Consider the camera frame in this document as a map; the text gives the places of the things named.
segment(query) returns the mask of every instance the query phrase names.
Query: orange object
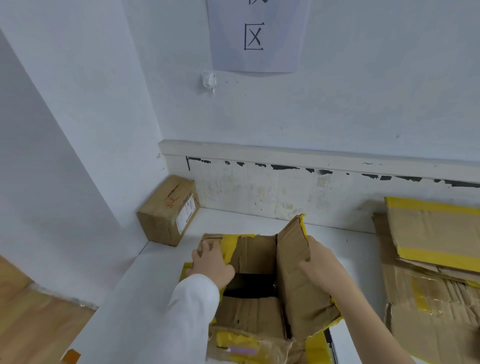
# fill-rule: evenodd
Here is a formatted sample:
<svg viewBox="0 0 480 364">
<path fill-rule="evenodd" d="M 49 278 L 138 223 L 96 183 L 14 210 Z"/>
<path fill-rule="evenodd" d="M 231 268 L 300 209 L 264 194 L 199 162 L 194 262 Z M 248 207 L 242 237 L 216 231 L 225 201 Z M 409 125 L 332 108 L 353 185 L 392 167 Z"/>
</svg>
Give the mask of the orange object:
<svg viewBox="0 0 480 364">
<path fill-rule="evenodd" d="M 63 364 L 76 364 L 80 359 L 80 354 L 73 349 L 67 351 L 61 362 Z"/>
</svg>

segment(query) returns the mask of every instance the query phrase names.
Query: wooden floor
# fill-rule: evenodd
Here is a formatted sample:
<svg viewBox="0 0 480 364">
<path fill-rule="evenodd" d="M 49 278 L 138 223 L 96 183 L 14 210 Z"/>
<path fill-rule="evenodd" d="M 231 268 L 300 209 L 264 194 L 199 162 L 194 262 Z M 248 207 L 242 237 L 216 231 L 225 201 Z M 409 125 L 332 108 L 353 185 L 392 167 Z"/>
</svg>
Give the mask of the wooden floor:
<svg viewBox="0 0 480 364">
<path fill-rule="evenodd" d="M 0 364 L 58 364 L 95 313 L 27 288 L 33 281 L 0 256 Z"/>
</svg>

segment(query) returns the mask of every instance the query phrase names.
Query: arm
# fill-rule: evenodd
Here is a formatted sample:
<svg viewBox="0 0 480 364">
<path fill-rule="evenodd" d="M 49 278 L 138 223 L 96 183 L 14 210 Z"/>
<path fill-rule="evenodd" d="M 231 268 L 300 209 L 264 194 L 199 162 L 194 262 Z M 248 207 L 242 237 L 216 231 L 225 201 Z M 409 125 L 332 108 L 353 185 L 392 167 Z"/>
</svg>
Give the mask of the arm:
<svg viewBox="0 0 480 364">
<path fill-rule="evenodd" d="M 333 252 L 309 236 L 310 262 L 300 268 L 337 302 L 363 364 L 415 364 L 386 328 Z"/>
<path fill-rule="evenodd" d="M 137 364 L 205 363 L 208 325 L 218 308 L 219 289 L 232 280 L 235 270 L 223 262 L 219 244 L 210 250 L 205 243 L 203 248 L 202 257 L 192 252 L 188 278 L 173 291 L 161 326 Z"/>
</svg>

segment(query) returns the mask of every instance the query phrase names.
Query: paper sign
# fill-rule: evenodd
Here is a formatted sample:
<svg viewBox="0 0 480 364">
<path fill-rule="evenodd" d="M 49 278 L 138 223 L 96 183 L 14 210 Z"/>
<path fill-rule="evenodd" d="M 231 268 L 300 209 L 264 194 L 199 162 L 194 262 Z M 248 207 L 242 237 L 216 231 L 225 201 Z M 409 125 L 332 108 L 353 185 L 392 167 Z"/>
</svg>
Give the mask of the paper sign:
<svg viewBox="0 0 480 364">
<path fill-rule="evenodd" d="M 181 209 L 179 215 L 177 216 L 177 228 L 181 234 L 185 226 L 187 226 L 188 220 L 192 217 L 195 212 L 195 201 L 193 196 L 190 196 L 185 206 Z"/>
<path fill-rule="evenodd" d="M 310 0 L 208 0 L 217 71 L 295 72 Z"/>
</svg>

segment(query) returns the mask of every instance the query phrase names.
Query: person's left hand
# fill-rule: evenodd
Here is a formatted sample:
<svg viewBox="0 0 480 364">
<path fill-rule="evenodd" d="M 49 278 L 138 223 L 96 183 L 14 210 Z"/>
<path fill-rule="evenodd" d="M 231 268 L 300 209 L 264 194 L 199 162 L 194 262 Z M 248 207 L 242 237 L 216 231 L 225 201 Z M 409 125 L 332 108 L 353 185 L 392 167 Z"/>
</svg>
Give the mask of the person's left hand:
<svg viewBox="0 0 480 364">
<path fill-rule="evenodd" d="M 198 254 L 198 249 L 192 251 L 193 266 L 187 270 L 187 276 L 203 274 L 210 278 L 219 290 L 226 287 L 233 279 L 235 269 L 223 261 L 220 244 L 215 241 L 212 249 L 210 249 L 210 246 L 204 240 L 202 241 L 202 248 L 202 256 Z"/>
</svg>

